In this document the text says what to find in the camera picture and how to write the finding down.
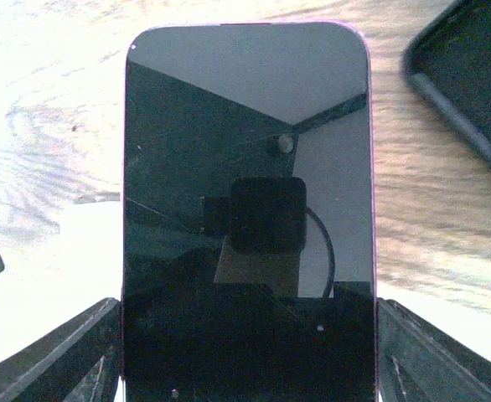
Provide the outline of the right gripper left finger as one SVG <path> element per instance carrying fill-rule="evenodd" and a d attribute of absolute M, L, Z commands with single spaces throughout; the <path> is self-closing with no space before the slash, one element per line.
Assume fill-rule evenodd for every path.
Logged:
<path fill-rule="evenodd" d="M 104 298 L 0 363 L 0 401 L 115 399 L 121 360 L 121 303 Z"/>

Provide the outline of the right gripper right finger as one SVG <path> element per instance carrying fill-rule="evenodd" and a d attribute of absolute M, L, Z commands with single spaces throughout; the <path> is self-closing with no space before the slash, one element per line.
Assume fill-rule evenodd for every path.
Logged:
<path fill-rule="evenodd" d="M 377 300 L 384 401 L 491 401 L 491 362 L 392 299 Z"/>

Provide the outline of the black phone pink edge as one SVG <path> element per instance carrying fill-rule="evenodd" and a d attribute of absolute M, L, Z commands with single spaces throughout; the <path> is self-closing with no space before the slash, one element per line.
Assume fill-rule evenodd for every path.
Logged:
<path fill-rule="evenodd" d="M 339 22 L 133 40 L 126 400 L 376 400 L 369 86 Z"/>

